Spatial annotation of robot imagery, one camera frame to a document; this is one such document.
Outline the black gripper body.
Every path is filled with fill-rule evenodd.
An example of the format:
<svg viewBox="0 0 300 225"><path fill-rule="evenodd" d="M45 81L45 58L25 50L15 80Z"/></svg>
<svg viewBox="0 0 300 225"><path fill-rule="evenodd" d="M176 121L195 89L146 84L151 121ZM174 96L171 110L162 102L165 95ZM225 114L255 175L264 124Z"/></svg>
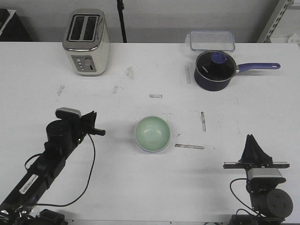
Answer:
<svg viewBox="0 0 300 225"><path fill-rule="evenodd" d="M72 125L72 138L75 145L79 145L86 135L105 135L105 130L95 128L94 130L89 129L88 124L81 123L81 118L74 122Z"/></svg>
<svg viewBox="0 0 300 225"><path fill-rule="evenodd" d="M287 169L290 167L290 164L287 162L275 162L275 163L256 163L252 161L250 163L240 163L237 162L224 162L223 168L224 169L243 169L246 171L252 168L277 168L280 169Z"/></svg>

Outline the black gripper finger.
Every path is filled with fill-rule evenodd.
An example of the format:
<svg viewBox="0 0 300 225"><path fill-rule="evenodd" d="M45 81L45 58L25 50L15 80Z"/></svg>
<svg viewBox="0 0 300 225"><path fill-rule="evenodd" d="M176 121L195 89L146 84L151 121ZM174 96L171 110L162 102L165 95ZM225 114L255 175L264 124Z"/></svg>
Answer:
<svg viewBox="0 0 300 225"><path fill-rule="evenodd" d="M254 160L253 154L253 135L247 135L245 148L239 160L240 163L250 163Z"/></svg>
<svg viewBox="0 0 300 225"><path fill-rule="evenodd" d="M96 117L97 117L97 113L96 112L90 112L88 114L89 129L90 130L94 130L95 129Z"/></svg>
<svg viewBox="0 0 300 225"><path fill-rule="evenodd" d="M88 114L85 114L81 117L81 123L89 124Z"/></svg>
<svg viewBox="0 0 300 225"><path fill-rule="evenodd" d="M256 139L252 135L252 153L256 163L273 163L271 156L266 154L257 143Z"/></svg>

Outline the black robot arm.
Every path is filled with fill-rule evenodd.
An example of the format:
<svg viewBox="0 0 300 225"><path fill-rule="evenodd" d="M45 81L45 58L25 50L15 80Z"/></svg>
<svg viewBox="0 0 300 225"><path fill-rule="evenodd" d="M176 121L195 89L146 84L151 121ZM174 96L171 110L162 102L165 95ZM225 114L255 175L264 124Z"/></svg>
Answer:
<svg viewBox="0 0 300 225"><path fill-rule="evenodd" d="M0 205L0 220L10 222L19 210L38 205L66 164L67 158L86 135L105 135L95 128L97 113L81 115L80 111L58 108L57 120L46 127L45 150L27 169L26 174Z"/></svg>
<svg viewBox="0 0 300 225"><path fill-rule="evenodd" d="M171 131L168 124L156 116L141 119L135 127L135 142L148 152L162 150L169 143ZM280 169L289 168L287 162L274 162L253 135L247 135L245 148L238 162L224 163L224 169L243 169L246 190L251 206L245 214L232 215L231 225L280 225L293 211L291 197L277 186L286 181Z"/></svg>

